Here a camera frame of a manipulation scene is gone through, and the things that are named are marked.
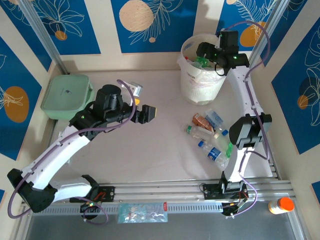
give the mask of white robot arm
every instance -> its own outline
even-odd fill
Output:
[[[216,66],[223,68],[224,75],[236,95],[240,118],[229,129],[230,141],[236,147],[233,148],[219,184],[203,185],[204,199],[206,200],[239,199],[242,197],[241,192],[247,191],[243,176],[249,157],[262,142],[263,130],[267,132],[272,122],[271,115],[264,114],[256,97],[249,75],[247,55],[239,53],[238,32],[223,30],[219,33],[218,42],[218,47],[208,42],[202,42],[196,53],[199,57],[215,63],[215,69]],[[230,216],[240,207],[241,205],[235,206],[234,209],[223,214]]]
[[[121,95],[115,85],[105,85],[97,92],[94,102],[79,111],[58,139],[34,162],[22,170],[12,169],[7,177],[19,195],[35,213],[41,212],[51,203],[74,197],[94,200],[99,185],[89,175],[64,182],[52,181],[57,171],[81,148],[92,141],[111,123],[121,123],[130,118],[134,123],[148,123],[156,116],[156,108],[142,106],[142,111],[133,107],[133,101],[140,95],[142,86],[137,83],[124,83],[131,94]]]

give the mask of blue bottle cap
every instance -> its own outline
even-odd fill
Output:
[[[200,148],[202,148],[204,145],[205,145],[205,142],[204,142],[204,141],[200,141],[199,144],[198,144],[198,146],[199,146]]]

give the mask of water bottle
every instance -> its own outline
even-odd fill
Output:
[[[193,138],[201,139],[206,142],[209,142],[212,138],[212,132],[200,126],[187,125],[185,131]]]
[[[223,136],[218,131],[212,132],[200,126],[187,125],[185,129],[192,137],[217,146],[227,158],[230,158],[233,144],[230,142],[228,136]]]
[[[228,165],[229,158],[227,158],[225,154],[222,154],[222,152],[212,144],[200,141],[198,146],[205,152],[208,158],[213,160],[219,166],[225,167]]]
[[[226,136],[229,132],[224,125],[224,121],[219,117],[219,115],[213,111],[212,109],[209,109],[205,112],[206,116],[205,119],[208,120],[209,123],[216,129],[219,130],[223,136]]]

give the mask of orange circle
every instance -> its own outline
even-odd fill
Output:
[[[59,40],[61,40],[61,41],[64,41],[64,40],[67,39],[67,34],[66,34],[64,31],[58,30],[58,31],[56,31],[56,32],[54,33],[54,35],[55,35],[55,37],[56,37],[57,39],[59,39]]]
[[[237,0],[226,0],[226,4],[232,5],[236,3]]]
[[[7,100],[4,104],[5,114],[15,123],[23,123],[29,112],[27,93],[19,86],[11,86],[5,93],[7,94],[4,96],[4,100]]]
[[[278,204],[281,209],[289,211],[289,212],[292,211],[293,209],[295,209],[294,201],[292,201],[288,197],[282,197],[280,199],[280,201],[278,202]]]
[[[266,25],[264,21],[257,22],[262,27]],[[240,44],[244,47],[253,47],[256,45],[257,40],[259,39],[260,34],[262,33],[261,29],[255,25],[248,26],[240,36]]]
[[[156,39],[155,39],[154,37],[150,37],[150,38],[149,38],[149,42],[150,42],[150,43],[154,43],[154,42],[156,42]]]
[[[308,97],[305,95],[301,95],[298,98],[298,106],[299,108],[301,108],[302,110],[306,109],[308,107]]]

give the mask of floor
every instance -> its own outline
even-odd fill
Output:
[[[146,124],[130,122],[110,133],[99,134],[78,151],[54,177],[59,180],[89,174],[98,183],[219,179],[222,169],[198,148],[198,141],[183,132],[192,116],[214,109],[230,127],[239,117],[237,101],[226,80],[209,105],[195,106],[180,94],[180,71],[85,72],[95,91],[117,79],[143,86],[140,106],[157,107],[156,118]],[[59,121],[53,134],[68,125]],[[260,145],[258,152],[264,150]],[[271,177],[269,163],[252,155],[245,177]]]

